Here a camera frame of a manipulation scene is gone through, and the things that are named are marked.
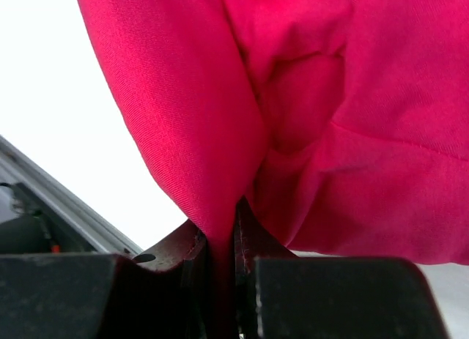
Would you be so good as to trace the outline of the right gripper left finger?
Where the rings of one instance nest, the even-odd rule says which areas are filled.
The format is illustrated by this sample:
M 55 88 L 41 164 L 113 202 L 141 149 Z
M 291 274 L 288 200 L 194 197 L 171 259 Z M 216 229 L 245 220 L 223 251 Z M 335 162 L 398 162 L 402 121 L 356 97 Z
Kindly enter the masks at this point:
M 206 239 L 191 222 L 143 253 L 1 257 L 3 338 L 204 338 Z

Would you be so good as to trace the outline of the pink t-shirt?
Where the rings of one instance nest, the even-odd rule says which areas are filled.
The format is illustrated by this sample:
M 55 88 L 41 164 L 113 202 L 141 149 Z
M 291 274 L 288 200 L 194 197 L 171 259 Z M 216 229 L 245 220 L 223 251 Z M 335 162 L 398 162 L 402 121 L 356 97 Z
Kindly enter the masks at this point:
M 246 200 L 300 257 L 468 263 L 468 0 L 78 0 L 153 179 L 204 234 L 238 338 Z

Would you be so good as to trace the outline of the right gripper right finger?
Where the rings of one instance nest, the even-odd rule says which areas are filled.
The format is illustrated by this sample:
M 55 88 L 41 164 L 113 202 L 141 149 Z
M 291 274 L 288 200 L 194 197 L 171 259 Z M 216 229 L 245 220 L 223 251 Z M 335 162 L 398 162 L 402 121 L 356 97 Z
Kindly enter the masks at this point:
M 447 338 L 419 268 L 402 258 L 300 257 L 254 217 L 234 225 L 237 324 L 244 338 Z

